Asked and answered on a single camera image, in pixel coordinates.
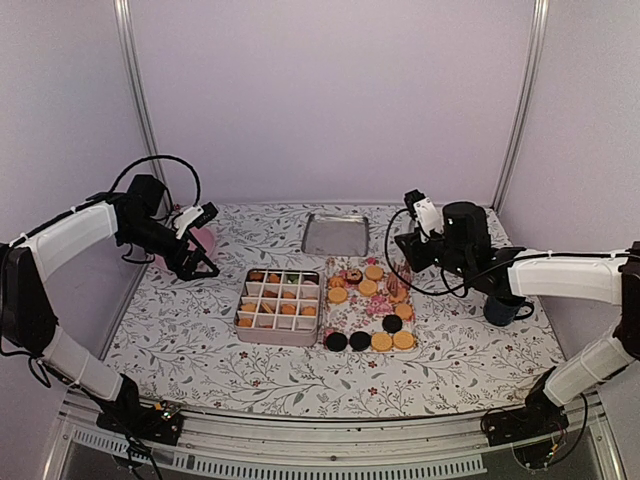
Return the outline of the metal serving tongs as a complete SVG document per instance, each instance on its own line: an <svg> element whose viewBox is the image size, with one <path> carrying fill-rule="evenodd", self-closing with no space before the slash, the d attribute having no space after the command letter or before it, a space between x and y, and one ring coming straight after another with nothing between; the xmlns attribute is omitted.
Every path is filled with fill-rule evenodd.
<svg viewBox="0 0 640 480"><path fill-rule="evenodd" d="M402 290L406 290L407 284L402 281L404 278L407 281L412 279L412 271L409 263L406 259L392 260L389 265L389 274L386 280L387 292L391 297L399 297Z"/></svg>

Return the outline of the pink divided cookie tin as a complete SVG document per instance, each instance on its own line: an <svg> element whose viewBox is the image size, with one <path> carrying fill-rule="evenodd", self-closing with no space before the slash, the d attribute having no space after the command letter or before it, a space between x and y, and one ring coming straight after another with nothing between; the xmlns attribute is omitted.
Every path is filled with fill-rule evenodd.
<svg viewBox="0 0 640 480"><path fill-rule="evenodd" d="M251 272L262 272L264 279L262 282L250 282L248 276ZM270 274L280 276L279 283L268 283ZM286 280L288 274L298 274L299 282L290 284ZM318 285L302 285L306 279L317 280ZM322 276L313 270L283 270L253 268L247 272L242 283L240 299L234 314L234 325L236 334L240 341L245 343L263 344L286 347L310 347L317 341L319 327L321 325L322 306ZM265 290L277 291L279 298L263 298ZM297 299L282 298L284 291L292 291L297 295ZM241 306L247 303L255 303L257 311L244 312ZM272 306L274 314L264 313L261 304L266 303ZM297 306L295 315L282 315L280 308L283 304L294 304ZM314 306L317 314L315 316L302 316L301 310L305 306ZM240 318L251 318L253 324L251 328L241 328L237 326ZM272 329L260 328L261 324L273 324Z"/></svg>

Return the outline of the orange swirl biscuit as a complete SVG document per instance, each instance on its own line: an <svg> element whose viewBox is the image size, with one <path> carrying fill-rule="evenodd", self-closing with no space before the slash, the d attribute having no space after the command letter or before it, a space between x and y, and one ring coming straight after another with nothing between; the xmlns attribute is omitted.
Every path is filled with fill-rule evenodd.
<svg viewBox="0 0 640 480"><path fill-rule="evenodd" d="M297 311L297 306L294 304L283 304L280 308L280 313L282 315L295 315Z"/></svg>

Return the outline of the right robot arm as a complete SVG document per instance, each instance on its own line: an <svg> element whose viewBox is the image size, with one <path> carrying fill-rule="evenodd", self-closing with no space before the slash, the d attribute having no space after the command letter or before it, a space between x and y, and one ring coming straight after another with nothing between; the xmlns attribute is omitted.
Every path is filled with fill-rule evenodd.
<svg viewBox="0 0 640 480"><path fill-rule="evenodd" d="M492 245L485 210L468 201L437 209L417 190L404 197L414 222L394 241L410 268L436 266L461 278L459 290L520 301L528 296L593 300L621 309L619 322L534 384L516 426L537 436L563 407L639 358L639 246L611 252L554 252Z"/></svg>

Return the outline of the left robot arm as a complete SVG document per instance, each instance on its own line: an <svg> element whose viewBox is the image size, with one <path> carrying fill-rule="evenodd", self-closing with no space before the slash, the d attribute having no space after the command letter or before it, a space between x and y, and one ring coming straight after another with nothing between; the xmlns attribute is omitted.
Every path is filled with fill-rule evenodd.
<svg viewBox="0 0 640 480"><path fill-rule="evenodd" d="M128 434L179 421L166 403L145 406L134 380L100 360L68 333L63 313L113 313L109 301L121 293L116 270L92 257L105 241L139 247L160 257L183 281L213 278L219 270L194 231L215 218L212 203L195 201L172 221L157 215L166 186L137 174L129 187L111 187L1 246L1 337L11 355L25 356L42 379L55 377L87 395L103 418Z"/></svg>

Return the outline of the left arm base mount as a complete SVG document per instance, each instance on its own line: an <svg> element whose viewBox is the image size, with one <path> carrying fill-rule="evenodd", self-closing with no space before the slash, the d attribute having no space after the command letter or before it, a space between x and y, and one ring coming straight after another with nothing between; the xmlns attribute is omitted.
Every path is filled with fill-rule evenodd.
<svg viewBox="0 0 640 480"><path fill-rule="evenodd" d="M184 417L177 413L167 418L154 407L139 404L122 406L116 402L98 400L101 413L96 425L119 434L127 434L139 440L148 440L176 446L182 432Z"/></svg>

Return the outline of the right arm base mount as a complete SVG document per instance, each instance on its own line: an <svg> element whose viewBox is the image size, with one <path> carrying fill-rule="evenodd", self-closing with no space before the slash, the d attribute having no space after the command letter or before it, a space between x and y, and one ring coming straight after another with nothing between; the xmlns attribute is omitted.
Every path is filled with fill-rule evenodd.
<svg viewBox="0 0 640 480"><path fill-rule="evenodd" d="M549 401L533 401L515 409L488 411L480 421L490 446L528 440L559 433L569 426L563 407Z"/></svg>

